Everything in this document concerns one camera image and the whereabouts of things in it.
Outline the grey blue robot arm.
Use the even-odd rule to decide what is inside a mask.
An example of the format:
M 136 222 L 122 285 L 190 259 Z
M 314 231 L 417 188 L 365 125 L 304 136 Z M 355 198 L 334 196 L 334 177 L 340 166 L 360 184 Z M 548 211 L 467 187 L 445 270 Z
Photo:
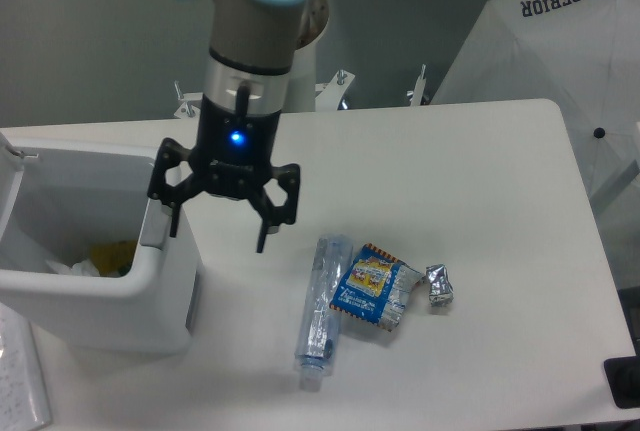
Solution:
M 311 0 L 212 1 L 195 144 L 162 141 L 147 194 L 173 223 L 201 193 L 247 201 L 266 237 L 297 215 L 300 167 L 274 166 L 271 155 Z

